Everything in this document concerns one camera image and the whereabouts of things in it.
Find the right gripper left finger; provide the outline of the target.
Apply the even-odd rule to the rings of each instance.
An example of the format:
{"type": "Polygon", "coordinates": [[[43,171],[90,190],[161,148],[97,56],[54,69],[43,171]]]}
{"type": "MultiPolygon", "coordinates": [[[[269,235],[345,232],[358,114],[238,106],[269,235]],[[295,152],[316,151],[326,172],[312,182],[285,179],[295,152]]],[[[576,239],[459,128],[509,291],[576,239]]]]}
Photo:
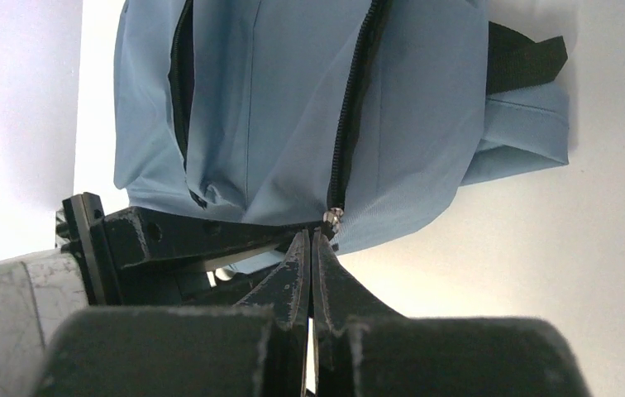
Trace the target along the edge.
{"type": "Polygon", "coordinates": [[[308,232],[232,306],[90,307],[60,326],[34,396],[303,396],[308,232]]]}

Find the blue-grey backpack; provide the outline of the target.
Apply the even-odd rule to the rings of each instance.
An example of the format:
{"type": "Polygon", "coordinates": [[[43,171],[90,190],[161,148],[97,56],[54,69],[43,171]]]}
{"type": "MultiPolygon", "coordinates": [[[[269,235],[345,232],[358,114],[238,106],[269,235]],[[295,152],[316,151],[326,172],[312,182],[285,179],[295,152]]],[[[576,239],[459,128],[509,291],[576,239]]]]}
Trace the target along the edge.
{"type": "Polygon", "coordinates": [[[352,253],[459,187],[568,162],[564,40],[483,1],[128,1],[114,183],[130,204],[284,225],[341,210],[352,253]]]}

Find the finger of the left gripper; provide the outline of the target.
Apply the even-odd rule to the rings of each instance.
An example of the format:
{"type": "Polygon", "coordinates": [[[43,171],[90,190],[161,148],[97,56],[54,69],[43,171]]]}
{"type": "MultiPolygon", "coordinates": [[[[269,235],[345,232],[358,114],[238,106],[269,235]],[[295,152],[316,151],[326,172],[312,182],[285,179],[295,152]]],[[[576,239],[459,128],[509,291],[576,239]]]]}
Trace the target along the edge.
{"type": "Polygon", "coordinates": [[[281,261],[245,273],[234,271],[229,279],[187,261],[157,261],[121,270],[121,292],[125,305],[180,306],[234,304],[254,289],[281,261]]]}
{"type": "Polygon", "coordinates": [[[117,269],[218,269],[268,252],[285,252],[321,221],[283,226],[223,222],[128,207],[106,214],[96,194],[67,198],[55,235],[64,251],[93,249],[117,269]]]}

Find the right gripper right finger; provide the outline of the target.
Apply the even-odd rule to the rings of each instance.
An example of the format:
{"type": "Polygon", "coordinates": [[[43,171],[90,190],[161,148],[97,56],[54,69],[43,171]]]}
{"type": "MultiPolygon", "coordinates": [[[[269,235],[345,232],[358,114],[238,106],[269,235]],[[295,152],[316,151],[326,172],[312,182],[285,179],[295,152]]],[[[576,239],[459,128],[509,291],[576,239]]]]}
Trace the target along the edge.
{"type": "Polygon", "coordinates": [[[539,318],[408,318],[311,240],[320,396],[587,396],[566,339],[539,318]]]}

